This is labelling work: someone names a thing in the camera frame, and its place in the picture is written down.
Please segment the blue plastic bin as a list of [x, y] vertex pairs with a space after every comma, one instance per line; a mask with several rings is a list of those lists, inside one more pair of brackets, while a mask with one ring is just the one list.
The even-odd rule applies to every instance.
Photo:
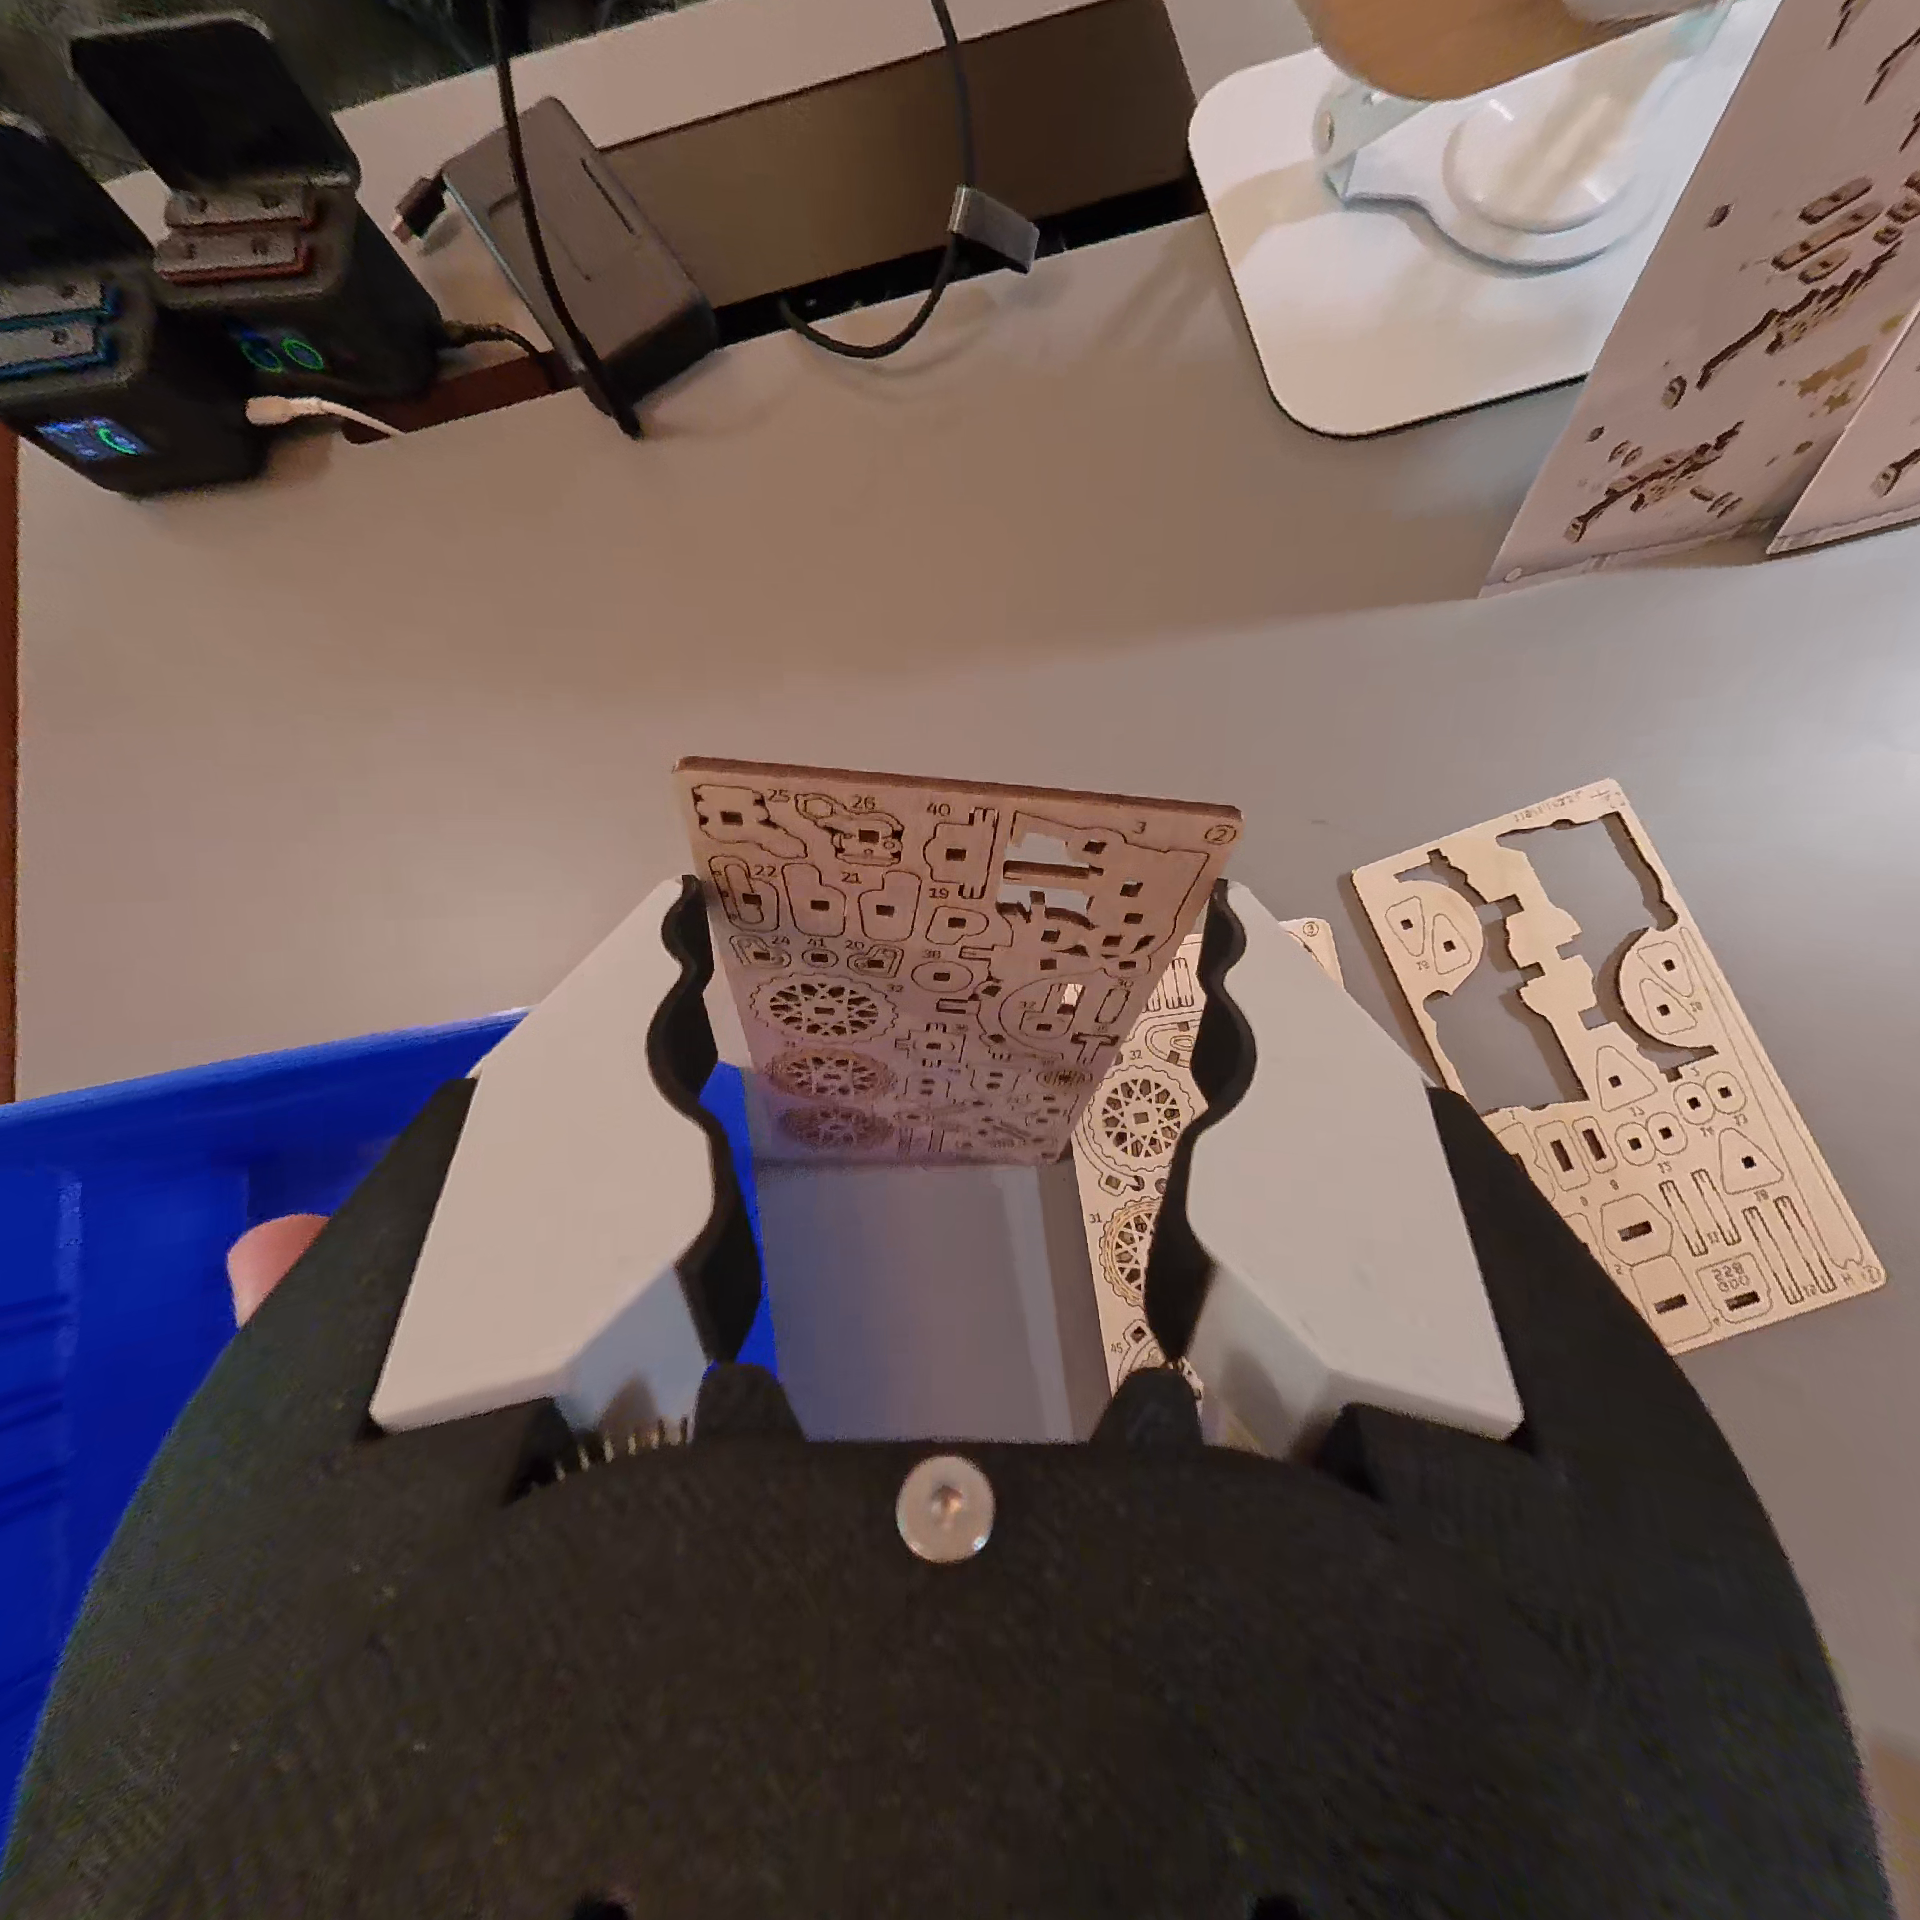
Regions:
[[365, 1034], [18, 1100], [2, 1141], [2, 1790], [85, 1590], [227, 1355], [232, 1244], [335, 1212], [522, 1020]]

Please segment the wooden puzzle sheet with cutouts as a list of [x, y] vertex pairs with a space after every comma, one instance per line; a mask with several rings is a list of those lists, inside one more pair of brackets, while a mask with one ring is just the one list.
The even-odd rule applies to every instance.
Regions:
[[[1528, 840], [1620, 827], [1655, 892], [1603, 971]], [[1707, 1349], [1886, 1283], [1669, 867], [1617, 781], [1591, 781], [1352, 871], [1441, 1083], [1465, 1093], [1433, 1005], [1486, 967], [1500, 915], [1518, 1001], [1574, 1074], [1570, 1098], [1484, 1105], [1670, 1352]]]

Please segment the grey desk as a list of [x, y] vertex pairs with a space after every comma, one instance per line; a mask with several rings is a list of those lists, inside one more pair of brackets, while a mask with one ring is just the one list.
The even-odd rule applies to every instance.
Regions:
[[1242, 808], [1354, 867], [1615, 775], [1891, 1269], [1692, 1358], [1755, 1455], [1916, 1410], [1916, 535], [1478, 598], [1574, 390], [1286, 420], [1205, 220], [762, 337], [625, 442], [532, 397], [138, 507], [18, 460], [18, 1090], [547, 989], [683, 846], [681, 753]]

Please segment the wooden puzzle sheet with wheels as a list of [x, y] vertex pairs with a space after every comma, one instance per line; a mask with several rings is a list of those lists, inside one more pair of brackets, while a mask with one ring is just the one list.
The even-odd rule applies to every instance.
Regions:
[[688, 757], [760, 1159], [1046, 1166], [1242, 834], [1229, 803]]

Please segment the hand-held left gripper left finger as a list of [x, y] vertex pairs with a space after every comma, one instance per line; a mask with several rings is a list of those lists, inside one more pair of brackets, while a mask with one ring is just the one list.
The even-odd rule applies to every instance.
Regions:
[[692, 1428], [762, 1299], [704, 1090], [712, 945], [659, 884], [472, 1074], [371, 1414], [431, 1428], [550, 1400], [570, 1428]]

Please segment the person's left hand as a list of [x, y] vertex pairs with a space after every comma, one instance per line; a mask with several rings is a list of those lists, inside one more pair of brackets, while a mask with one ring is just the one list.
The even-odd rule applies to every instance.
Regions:
[[233, 1322], [244, 1327], [299, 1265], [317, 1236], [325, 1233], [325, 1212], [283, 1212], [238, 1236], [227, 1251], [227, 1280]]

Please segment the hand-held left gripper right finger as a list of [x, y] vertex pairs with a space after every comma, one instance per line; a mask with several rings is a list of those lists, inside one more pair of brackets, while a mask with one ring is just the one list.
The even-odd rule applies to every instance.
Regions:
[[1152, 1236], [1152, 1335], [1205, 1437], [1323, 1437], [1348, 1404], [1509, 1437], [1522, 1400], [1411, 1058], [1222, 882]]

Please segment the stack of wooden puzzle sheets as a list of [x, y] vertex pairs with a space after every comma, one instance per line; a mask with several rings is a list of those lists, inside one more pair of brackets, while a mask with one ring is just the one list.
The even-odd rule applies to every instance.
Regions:
[[1201, 1111], [1190, 1069], [1204, 1022], [1204, 924], [1182, 940], [1073, 1129], [1101, 1349], [1120, 1385], [1163, 1363], [1144, 1287], [1172, 1151]]

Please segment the black power adapter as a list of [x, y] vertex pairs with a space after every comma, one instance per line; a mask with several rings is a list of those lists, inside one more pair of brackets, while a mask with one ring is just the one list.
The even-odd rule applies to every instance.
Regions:
[[[592, 402], [605, 413], [637, 410], [717, 348], [714, 310], [559, 99], [522, 107], [518, 132], [547, 259], [605, 375]], [[445, 185], [570, 373], [580, 375], [528, 241], [507, 133], [494, 132], [446, 159]]]

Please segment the black battery charger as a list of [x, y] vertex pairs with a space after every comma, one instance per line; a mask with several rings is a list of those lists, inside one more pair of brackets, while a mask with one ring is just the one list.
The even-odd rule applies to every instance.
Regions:
[[5, 424], [81, 478], [152, 497], [262, 471], [247, 394], [222, 336], [160, 301], [131, 217], [61, 141], [5, 113]]
[[369, 410], [429, 394], [441, 311], [358, 204], [334, 116], [246, 12], [76, 32], [76, 80], [167, 185], [152, 269], [258, 394]]

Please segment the folded paper instruction sheet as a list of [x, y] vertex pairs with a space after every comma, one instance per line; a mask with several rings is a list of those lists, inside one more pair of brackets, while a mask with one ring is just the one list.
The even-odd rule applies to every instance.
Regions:
[[1917, 5], [1784, 2], [1484, 593], [1777, 524], [1917, 301]]

